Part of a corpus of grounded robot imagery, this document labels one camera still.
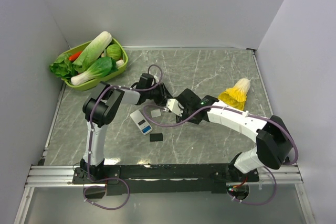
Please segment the white red remote control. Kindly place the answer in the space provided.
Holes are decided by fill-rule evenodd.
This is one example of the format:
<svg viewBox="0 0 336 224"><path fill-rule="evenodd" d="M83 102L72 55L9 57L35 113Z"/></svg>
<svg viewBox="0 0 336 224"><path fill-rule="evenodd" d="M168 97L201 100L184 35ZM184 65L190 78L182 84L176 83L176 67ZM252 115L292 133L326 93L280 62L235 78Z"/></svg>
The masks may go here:
<svg viewBox="0 0 336 224"><path fill-rule="evenodd" d="M152 126L139 110L131 113L130 117L143 135L147 135L153 130Z"/></svg>

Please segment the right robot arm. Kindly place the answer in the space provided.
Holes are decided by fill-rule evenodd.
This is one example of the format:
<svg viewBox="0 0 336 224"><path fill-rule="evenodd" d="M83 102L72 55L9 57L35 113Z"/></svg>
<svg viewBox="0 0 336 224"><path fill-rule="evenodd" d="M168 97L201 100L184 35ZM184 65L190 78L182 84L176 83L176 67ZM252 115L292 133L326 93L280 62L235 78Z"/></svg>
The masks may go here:
<svg viewBox="0 0 336 224"><path fill-rule="evenodd" d="M177 123L201 121L228 127L251 139L256 146L238 153L228 166L229 175L235 181L243 180L249 172L260 167L279 169L293 145L282 119L258 117L236 109L219 99L206 95L198 97L185 89L175 98L168 99L167 108L176 115Z"/></svg>

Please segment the white battery cover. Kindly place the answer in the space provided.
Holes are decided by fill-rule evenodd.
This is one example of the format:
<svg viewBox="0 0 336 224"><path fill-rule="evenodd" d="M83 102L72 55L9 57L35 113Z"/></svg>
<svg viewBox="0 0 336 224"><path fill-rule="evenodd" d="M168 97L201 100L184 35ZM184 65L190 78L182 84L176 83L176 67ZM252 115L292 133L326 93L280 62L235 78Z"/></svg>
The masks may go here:
<svg viewBox="0 0 336 224"><path fill-rule="evenodd" d="M159 117L159 116L161 116L161 111L160 111L160 109L155 109L155 110L152 110L152 111L151 111L151 117L152 117L152 118L157 118L157 117Z"/></svg>

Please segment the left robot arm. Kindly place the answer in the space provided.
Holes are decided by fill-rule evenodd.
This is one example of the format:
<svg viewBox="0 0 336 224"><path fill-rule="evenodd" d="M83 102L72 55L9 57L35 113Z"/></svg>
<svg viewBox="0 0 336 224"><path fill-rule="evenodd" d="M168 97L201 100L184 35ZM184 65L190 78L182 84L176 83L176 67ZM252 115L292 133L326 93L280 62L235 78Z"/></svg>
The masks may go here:
<svg viewBox="0 0 336 224"><path fill-rule="evenodd" d="M87 121L88 135L85 153L80 168L92 183L106 178L104 171L104 143L108 125L115 118L122 104L141 105L153 100L158 106L165 106L173 96L165 84L149 73L143 73L138 82L130 87L112 86L100 82L85 101L82 111Z"/></svg>

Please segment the black battery cover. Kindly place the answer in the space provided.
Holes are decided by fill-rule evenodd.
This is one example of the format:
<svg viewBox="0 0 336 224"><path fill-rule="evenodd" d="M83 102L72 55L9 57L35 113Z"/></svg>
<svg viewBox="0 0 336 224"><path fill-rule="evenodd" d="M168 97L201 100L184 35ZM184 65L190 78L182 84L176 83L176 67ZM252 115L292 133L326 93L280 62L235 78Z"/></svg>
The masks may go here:
<svg viewBox="0 0 336 224"><path fill-rule="evenodd" d="M162 133L150 133L150 142L161 142L163 141L163 134Z"/></svg>

